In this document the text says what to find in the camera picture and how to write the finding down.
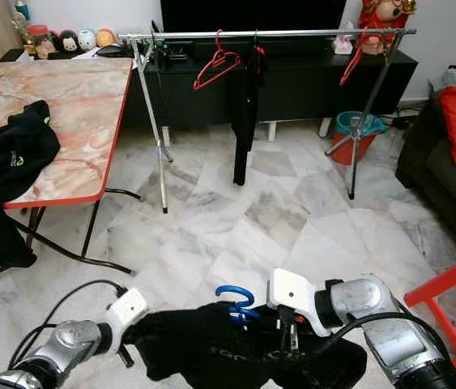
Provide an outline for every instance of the clothes rack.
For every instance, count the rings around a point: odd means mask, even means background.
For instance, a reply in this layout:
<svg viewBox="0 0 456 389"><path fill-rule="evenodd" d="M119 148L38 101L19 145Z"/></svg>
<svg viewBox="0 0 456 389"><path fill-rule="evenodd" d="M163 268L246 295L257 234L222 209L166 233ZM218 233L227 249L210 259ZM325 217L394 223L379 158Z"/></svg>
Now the clothes rack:
<svg viewBox="0 0 456 389"><path fill-rule="evenodd" d="M387 49L384 47L384 65L381 69L379 76L377 77L376 83L373 85L373 89L370 92L369 98L367 99L366 106L364 108L363 114L360 117L357 125L352 128L351 134L347 135L340 142L335 144L331 149L326 151L326 155L330 155L335 152L338 148L343 146L345 143L352 141L352 162L350 165L350 182L348 184L348 197L350 199L355 198L355 188L356 188L356 173L357 173L357 151L359 149L359 143L363 135L364 123L366 117L369 115L370 110L375 102L377 94L381 89L382 83L388 73L390 68L391 61L393 60L395 53L405 35L416 34L416 29L414 28L370 28L370 29L352 29L352 30L276 30L276 31L238 31L238 32L153 32L152 34L120 34L118 38L121 41L129 43L133 47L134 58L138 64L139 79L141 87L143 90L143 95L145 96L145 102L147 104L147 110L151 121L152 131L154 132L154 138L156 140L156 153L158 156L158 165L160 169L160 193L161 193L161 203L163 207L163 213L168 212L168 206L166 202L166 187L164 183L164 166L163 166L163 155L165 155L168 161L172 161L168 149L161 143L160 132L156 123L154 116L154 111L152 109L152 104L150 100L150 93L147 87L147 81L145 79L144 71L145 67L150 61L150 57L153 53L155 44L157 41L163 41L167 39L211 39L211 38L242 38L248 37L252 39L263 38L263 37L294 37L294 36L325 36L332 37L337 35L344 36L353 36L357 37L360 35L380 35L382 36L382 43L386 41L386 35L395 35L394 41L391 46ZM144 55L139 52L137 45L138 41L143 41L148 43L147 51Z"/></svg>

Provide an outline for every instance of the hanging black clothes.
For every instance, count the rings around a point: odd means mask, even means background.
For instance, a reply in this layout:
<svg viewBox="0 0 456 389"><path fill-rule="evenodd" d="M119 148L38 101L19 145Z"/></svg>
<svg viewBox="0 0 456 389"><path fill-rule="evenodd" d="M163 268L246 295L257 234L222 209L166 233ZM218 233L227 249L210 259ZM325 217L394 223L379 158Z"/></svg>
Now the hanging black clothes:
<svg viewBox="0 0 456 389"><path fill-rule="evenodd" d="M280 358L281 335L274 327L232 323L232 303L219 302L196 310L149 314L125 337L134 344L147 367L147 376L160 381L182 374L195 389L255 389L273 379L286 389L349 389L366 370L366 352L339 340L321 356L310 356L326 338L299 328L299 351ZM277 313L255 309L275 323Z"/></svg>
<svg viewBox="0 0 456 389"><path fill-rule="evenodd" d="M245 65L243 82L237 97L237 110L232 123L232 129L237 137L233 182L240 186L245 184L247 153L253 146L254 127L257 122L258 87L263 86L265 69L265 52L257 46L252 50Z"/></svg>
<svg viewBox="0 0 456 389"><path fill-rule="evenodd" d="M48 122L48 104L39 100L0 127L0 266L29 267L36 260L2 205L28 190L57 155L60 144Z"/></svg>

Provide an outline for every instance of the tv stand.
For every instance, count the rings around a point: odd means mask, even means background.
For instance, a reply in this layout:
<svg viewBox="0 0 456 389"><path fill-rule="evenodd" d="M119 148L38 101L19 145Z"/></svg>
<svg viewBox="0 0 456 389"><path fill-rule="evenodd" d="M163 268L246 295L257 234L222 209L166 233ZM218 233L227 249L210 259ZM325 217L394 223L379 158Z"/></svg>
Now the tv stand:
<svg viewBox="0 0 456 389"><path fill-rule="evenodd" d="M382 56L364 55L344 86L339 80L352 56L325 52L316 55L269 55L265 85L260 88L258 120L276 123L285 120L333 118L343 111L363 110L367 97L384 64ZM188 59L158 69L153 62L145 75L158 126L203 126L231 123L236 97L235 86L243 68L199 91L192 84L206 60ZM398 51L378 93L372 113L393 113L417 66L417 61ZM125 110L126 121L150 125L139 75L133 73ZM322 132L328 129L322 123ZM275 124L270 125L270 132Z"/></svg>

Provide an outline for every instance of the mop bucket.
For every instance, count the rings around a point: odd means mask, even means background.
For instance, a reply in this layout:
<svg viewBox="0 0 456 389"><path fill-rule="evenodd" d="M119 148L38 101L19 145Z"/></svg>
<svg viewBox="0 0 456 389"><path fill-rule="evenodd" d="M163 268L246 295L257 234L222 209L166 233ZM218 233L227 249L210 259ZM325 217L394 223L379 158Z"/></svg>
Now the mop bucket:
<svg viewBox="0 0 456 389"><path fill-rule="evenodd" d="M352 127L357 127L357 123L359 122L362 114L363 113L359 111L347 111L338 115L335 119L335 136L332 141L333 145L348 134L351 134ZM359 142L359 149L357 150L357 160L362 158L375 137L386 131L386 128L387 127L381 119L371 114L366 117L364 120L363 134ZM340 164L349 165L352 162L352 148L353 142L350 140L332 153L332 159Z"/></svg>

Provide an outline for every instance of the sofa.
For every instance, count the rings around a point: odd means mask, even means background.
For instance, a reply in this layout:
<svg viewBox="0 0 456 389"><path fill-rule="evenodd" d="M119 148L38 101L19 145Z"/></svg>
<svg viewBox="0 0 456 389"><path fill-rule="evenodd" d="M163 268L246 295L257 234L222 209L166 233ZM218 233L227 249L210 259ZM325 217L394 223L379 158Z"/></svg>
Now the sofa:
<svg viewBox="0 0 456 389"><path fill-rule="evenodd" d="M426 197L456 232L456 164L438 94L433 94L409 130L396 176L405 187Z"/></svg>

